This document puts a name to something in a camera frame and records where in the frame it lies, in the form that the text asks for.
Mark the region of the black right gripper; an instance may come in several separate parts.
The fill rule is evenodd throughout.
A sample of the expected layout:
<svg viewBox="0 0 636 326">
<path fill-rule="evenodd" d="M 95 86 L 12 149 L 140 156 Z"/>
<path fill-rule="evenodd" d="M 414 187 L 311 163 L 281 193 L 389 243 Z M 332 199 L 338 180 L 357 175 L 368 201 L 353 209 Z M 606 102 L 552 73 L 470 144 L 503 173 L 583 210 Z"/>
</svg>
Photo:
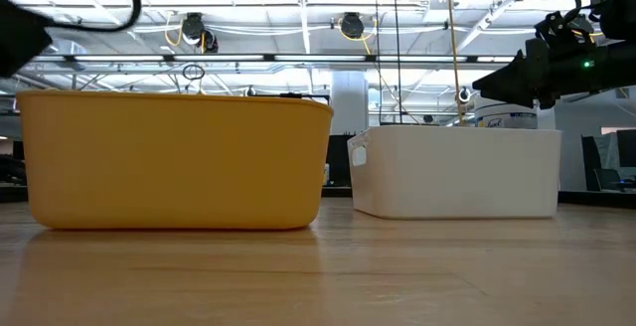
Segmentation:
<svg viewBox="0 0 636 326">
<path fill-rule="evenodd" d="M 603 90 L 603 47 L 583 45 L 560 52 L 542 40 L 529 40 L 526 53 L 475 81 L 473 88 L 501 91 L 498 100 L 528 108 L 553 108 L 563 95 Z"/>
</svg>

